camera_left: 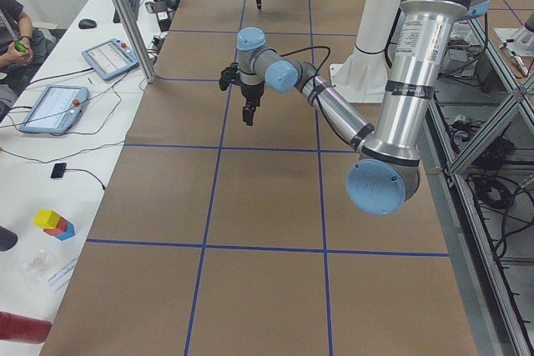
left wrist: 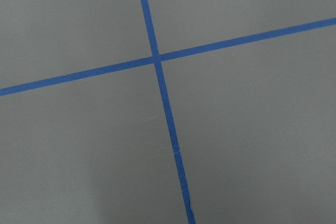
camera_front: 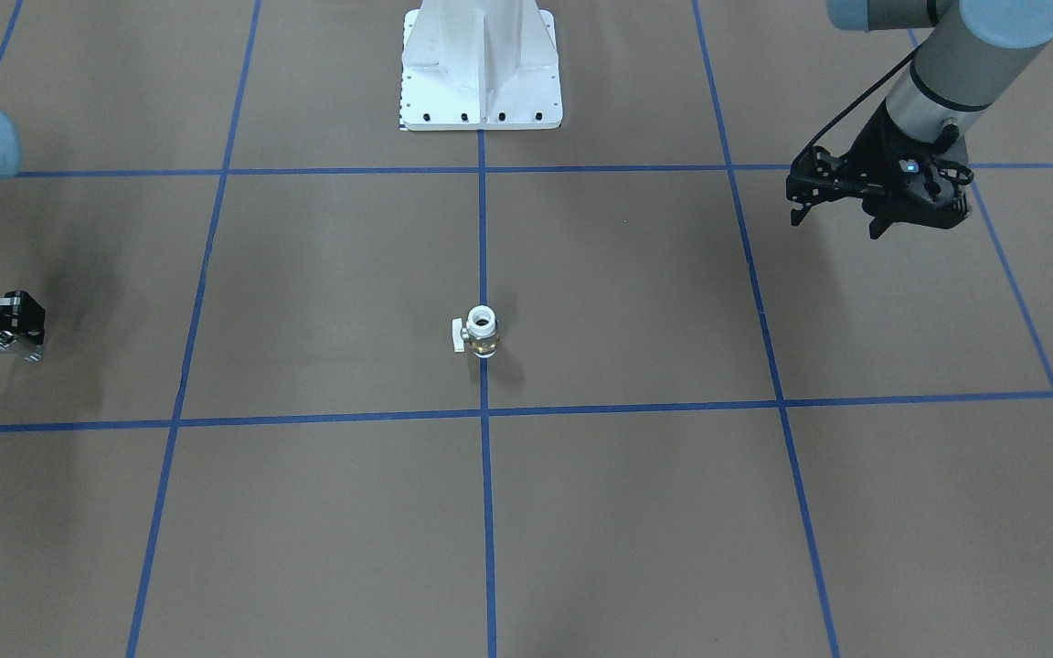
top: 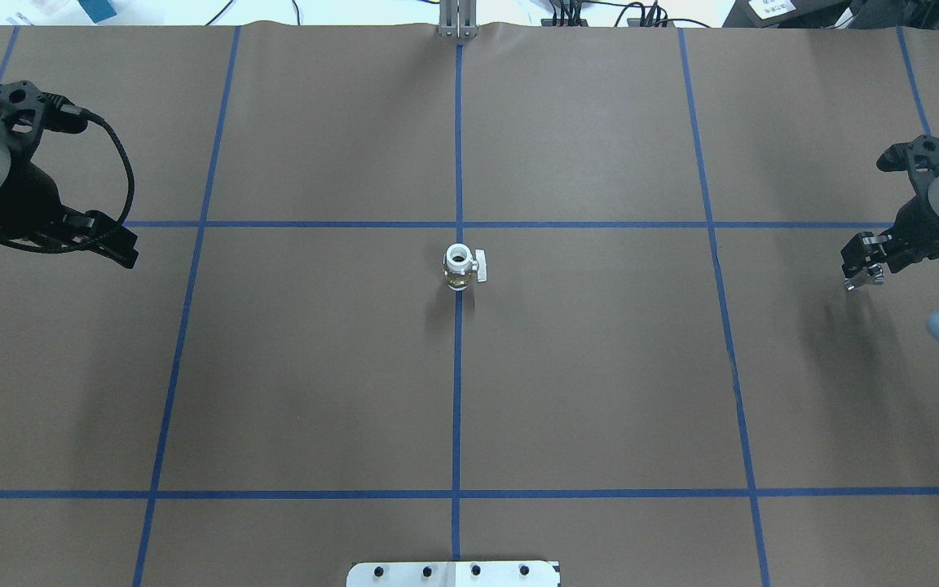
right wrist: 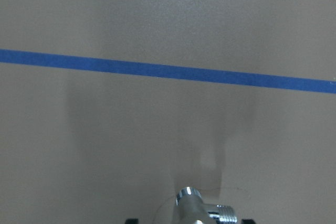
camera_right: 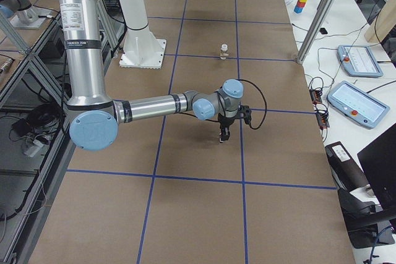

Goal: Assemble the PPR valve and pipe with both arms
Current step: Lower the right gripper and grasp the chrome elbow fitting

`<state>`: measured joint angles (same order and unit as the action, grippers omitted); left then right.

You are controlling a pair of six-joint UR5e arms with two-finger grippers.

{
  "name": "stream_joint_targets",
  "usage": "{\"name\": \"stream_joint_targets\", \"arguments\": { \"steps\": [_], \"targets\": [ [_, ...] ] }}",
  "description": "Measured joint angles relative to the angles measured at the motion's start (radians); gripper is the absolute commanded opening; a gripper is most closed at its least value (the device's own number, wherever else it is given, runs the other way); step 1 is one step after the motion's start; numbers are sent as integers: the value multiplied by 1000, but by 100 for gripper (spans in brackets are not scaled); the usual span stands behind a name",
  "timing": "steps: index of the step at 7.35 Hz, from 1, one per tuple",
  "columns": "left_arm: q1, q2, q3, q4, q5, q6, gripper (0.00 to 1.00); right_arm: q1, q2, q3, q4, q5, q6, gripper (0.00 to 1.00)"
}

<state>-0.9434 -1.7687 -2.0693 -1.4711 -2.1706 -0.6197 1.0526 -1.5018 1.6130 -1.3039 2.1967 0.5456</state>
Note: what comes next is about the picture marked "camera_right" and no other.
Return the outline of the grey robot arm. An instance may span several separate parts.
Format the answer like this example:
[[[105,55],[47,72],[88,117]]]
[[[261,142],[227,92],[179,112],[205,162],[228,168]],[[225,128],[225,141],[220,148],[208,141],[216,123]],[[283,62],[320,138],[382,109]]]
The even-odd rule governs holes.
[[[69,134],[76,146],[98,151],[110,146],[118,126],[140,119],[192,111],[205,121],[217,117],[220,138],[230,137],[230,126],[240,118],[243,85],[227,80],[212,94],[186,91],[138,100],[114,100],[105,89],[98,24],[100,0],[58,0],[69,66],[72,96],[67,107],[74,113]],[[159,69],[166,41],[149,29],[144,0],[119,0],[126,22],[123,67]]]

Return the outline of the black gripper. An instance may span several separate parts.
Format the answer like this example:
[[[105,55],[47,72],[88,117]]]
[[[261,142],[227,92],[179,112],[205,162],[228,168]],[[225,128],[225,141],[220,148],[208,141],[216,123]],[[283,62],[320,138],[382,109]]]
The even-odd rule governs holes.
[[[230,126],[233,125],[235,117],[226,117],[222,114],[218,114],[217,119],[220,123],[219,142],[223,142],[223,140],[228,141],[230,138]]]

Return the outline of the grey robot arm base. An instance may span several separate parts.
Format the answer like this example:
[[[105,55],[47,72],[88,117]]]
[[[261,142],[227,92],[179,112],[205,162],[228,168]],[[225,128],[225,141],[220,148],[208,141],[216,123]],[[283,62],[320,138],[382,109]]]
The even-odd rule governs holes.
[[[17,29],[38,30],[44,22],[30,0],[1,0],[1,13]]]

